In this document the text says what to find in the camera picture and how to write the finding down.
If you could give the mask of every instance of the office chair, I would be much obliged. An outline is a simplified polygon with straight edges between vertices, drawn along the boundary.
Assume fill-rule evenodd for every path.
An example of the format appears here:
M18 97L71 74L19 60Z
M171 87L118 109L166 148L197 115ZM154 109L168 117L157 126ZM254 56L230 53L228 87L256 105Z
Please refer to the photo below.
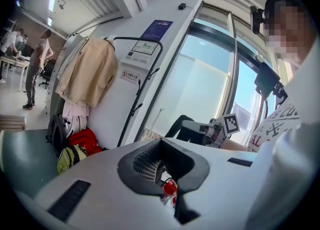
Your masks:
M51 75L52 75L52 72L55 68L55 64L56 64L56 60L54 59L51 59L49 60L45 66L44 66L44 69L43 71L41 72L40 74L40 77L42 77L43 79L45 79L45 81L39 83L39 86L40 85L45 85L45 89L47 89L47 86L49 84L49 81L50 81L50 78L51 78Z

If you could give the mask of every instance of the blue sign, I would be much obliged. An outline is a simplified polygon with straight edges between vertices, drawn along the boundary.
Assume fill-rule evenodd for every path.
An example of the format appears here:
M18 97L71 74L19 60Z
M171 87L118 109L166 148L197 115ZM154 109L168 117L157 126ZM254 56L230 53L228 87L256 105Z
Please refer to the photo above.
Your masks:
M154 39L160 41L173 22L165 20L154 20L144 31L140 38Z

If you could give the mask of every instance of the red bag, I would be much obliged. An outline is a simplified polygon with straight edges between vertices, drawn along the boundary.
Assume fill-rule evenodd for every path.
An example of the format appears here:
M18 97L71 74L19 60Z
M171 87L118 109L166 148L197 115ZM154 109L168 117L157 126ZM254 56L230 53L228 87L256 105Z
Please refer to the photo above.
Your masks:
M87 156L91 156L102 151L101 147L98 145L96 135L89 128L73 134L69 139L69 145L79 145L84 148Z

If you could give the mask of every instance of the black backpack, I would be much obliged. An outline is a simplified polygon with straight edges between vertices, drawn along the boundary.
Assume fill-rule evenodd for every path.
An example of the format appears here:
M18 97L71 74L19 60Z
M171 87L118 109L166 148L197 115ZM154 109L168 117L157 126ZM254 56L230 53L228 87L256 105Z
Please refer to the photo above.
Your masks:
M53 145L53 149L57 157L69 144L66 137L67 134L64 127L64 119L62 118L62 114L54 114L50 119L48 134L45 136L45 138Z

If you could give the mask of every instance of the warning sticker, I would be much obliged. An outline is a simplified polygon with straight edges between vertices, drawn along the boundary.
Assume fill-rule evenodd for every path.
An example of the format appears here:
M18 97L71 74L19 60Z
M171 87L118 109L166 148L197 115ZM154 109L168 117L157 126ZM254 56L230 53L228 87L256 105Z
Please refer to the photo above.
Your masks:
M135 84L139 80L139 74L123 69L120 78Z

